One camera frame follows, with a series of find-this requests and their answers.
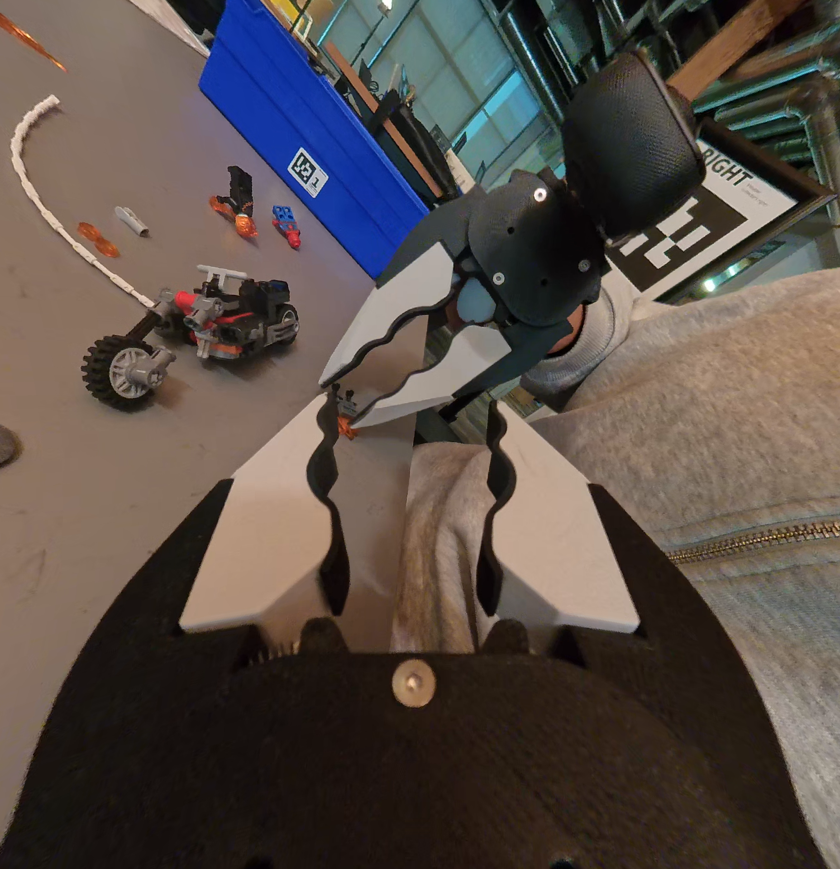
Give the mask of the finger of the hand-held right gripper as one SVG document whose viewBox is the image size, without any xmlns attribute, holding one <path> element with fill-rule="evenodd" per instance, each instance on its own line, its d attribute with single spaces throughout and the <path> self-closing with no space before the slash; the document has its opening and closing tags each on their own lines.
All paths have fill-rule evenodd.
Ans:
<svg viewBox="0 0 840 869">
<path fill-rule="evenodd" d="M 349 374 L 378 346 L 388 343 L 404 324 L 443 307 L 450 297 L 454 262 L 446 247 L 435 244 L 372 288 L 333 350 L 318 385 L 328 388 Z"/>
<path fill-rule="evenodd" d="M 500 331 L 468 325 L 435 365 L 410 373 L 393 394 L 376 399 L 350 423 L 354 429 L 381 425 L 452 401 L 457 392 L 511 353 Z"/>
</svg>

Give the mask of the tagged blue storage bin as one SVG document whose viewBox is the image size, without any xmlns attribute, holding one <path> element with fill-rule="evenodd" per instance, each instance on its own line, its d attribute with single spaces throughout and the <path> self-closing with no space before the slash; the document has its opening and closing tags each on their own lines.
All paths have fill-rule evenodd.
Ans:
<svg viewBox="0 0 840 869">
<path fill-rule="evenodd" d="M 428 213 L 263 3 L 226 2 L 199 89 L 371 278 Z"/>
</svg>

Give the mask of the black flaming lego minifigure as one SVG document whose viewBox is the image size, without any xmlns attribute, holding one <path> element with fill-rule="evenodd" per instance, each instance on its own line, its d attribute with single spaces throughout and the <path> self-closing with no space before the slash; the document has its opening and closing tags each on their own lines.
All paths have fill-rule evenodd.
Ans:
<svg viewBox="0 0 840 869">
<path fill-rule="evenodd" d="M 245 240 L 258 237 L 253 220 L 252 176 L 236 165 L 228 167 L 230 192 L 228 196 L 211 196 L 209 206 L 233 224 L 235 231 Z"/>
</svg>

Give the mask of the small black lego assembly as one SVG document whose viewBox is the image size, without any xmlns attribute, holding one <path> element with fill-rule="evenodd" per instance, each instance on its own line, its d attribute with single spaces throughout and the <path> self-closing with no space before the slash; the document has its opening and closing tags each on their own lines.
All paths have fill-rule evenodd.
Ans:
<svg viewBox="0 0 840 869">
<path fill-rule="evenodd" d="M 329 389 L 336 400 L 339 435 L 349 441 L 355 440 L 357 432 L 353 428 L 353 420 L 358 414 L 358 406 L 354 401 L 355 390 L 342 390 L 339 382 L 333 383 Z"/>
</svg>

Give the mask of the black lego motorcycle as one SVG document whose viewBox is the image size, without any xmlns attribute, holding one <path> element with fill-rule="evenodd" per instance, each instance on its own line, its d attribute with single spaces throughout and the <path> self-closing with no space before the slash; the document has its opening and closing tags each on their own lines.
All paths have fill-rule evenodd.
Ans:
<svg viewBox="0 0 840 869">
<path fill-rule="evenodd" d="M 173 344 L 192 347 L 204 363 L 233 363 L 295 342 L 300 320 L 287 282 L 197 269 L 205 275 L 199 288 L 161 290 L 128 332 L 106 335 L 88 348 L 80 370 L 94 399 L 122 412 L 147 406 L 177 358 Z"/>
</svg>

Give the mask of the person's right forearm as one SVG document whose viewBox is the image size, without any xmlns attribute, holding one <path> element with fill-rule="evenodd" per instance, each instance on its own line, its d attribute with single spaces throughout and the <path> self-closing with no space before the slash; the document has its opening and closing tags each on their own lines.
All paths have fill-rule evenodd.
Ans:
<svg viewBox="0 0 840 869">
<path fill-rule="evenodd" d="M 535 399 L 562 410 L 588 375 L 625 341 L 630 327 L 672 310 L 636 293 L 621 277 L 605 277 L 598 299 L 583 307 L 581 324 L 568 336 L 568 345 L 522 375 L 520 386 Z"/>
</svg>

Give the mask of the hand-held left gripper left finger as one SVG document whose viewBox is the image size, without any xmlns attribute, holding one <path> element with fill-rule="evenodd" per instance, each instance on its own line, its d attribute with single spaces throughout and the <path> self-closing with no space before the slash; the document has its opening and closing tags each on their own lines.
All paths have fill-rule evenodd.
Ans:
<svg viewBox="0 0 840 869">
<path fill-rule="evenodd" d="M 350 569 L 339 511 L 338 400 L 314 398 L 233 473 L 179 619 L 187 634 L 253 625 L 271 646 L 338 617 Z"/>
</svg>

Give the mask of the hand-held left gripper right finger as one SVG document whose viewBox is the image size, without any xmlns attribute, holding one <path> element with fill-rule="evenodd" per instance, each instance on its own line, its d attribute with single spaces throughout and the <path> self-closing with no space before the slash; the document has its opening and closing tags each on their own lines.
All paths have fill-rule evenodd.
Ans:
<svg viewBox="0 0 840 869">
<path fill-rule="evenodd" d="M 531 642 L 567 627 L 631 635 L 640 620 L 589 483 L 522 417 L 489 408 L 487 488 L 477 601 L 520 622 Z"/>
</svg>

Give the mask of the silver metal pipe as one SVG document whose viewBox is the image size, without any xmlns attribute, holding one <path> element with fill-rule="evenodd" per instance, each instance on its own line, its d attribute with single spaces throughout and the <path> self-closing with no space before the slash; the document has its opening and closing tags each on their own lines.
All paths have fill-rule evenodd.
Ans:
<svg viewBox="0 0 840 869">
<path fill-rule="evenodd" d="M 777 159 L 809 169 L 835 194 L 827 212 L 840 257 L 840 61 L 819 54 L 730 74 L 693 107 Z"/>
</svg>

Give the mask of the wooden panel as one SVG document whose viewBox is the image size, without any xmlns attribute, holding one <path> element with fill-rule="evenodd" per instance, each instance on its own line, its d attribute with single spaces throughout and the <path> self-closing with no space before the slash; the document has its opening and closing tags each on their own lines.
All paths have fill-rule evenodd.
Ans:
<svg viewBox="0 0 840 869">
<path fill-rule="evenodd" d="M 668 87 L 694 101 L 802 5 L 803 1 L 747 2 L 667 80 Z"/>
</svg>

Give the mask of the black framed marker sign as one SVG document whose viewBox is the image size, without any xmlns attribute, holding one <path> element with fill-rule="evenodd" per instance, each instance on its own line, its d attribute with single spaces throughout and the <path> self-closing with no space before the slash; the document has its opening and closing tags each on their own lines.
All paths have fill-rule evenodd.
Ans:
<svg viewBox="0 0 840 869">
<path fill-rule="evenodd" d="M 835 190 L 706 116 L 707 174 L 675 213 L 608 250 L 603 290 L 673 301 L 837 199 Z"/>
</svg>

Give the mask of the narrow orange lego flame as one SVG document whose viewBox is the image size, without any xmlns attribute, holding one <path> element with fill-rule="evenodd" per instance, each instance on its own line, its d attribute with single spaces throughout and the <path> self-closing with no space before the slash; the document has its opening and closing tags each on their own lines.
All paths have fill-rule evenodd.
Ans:
<svg viewBox="0 0 840 869">
<path fill-rule="evenodd" d="M 5 14 L 0 12 L 0 29 L 12 36 L 16 40 L 18 40 L 23 45 L 27 46 L 31 50 L 35 51 L 38 55 L 50 61 L 54 66 L 56 66 L 61 71 L 67 72 L 66 66 L 55 56 L 53 56 L 50 52 L 48 52 L 45 47 L 37 41 L 34 37 L 32 37 L 29 33 L 24 31 L 21 27 L 16 25 L 12 19 L 7 17 Z"/>
</svg>

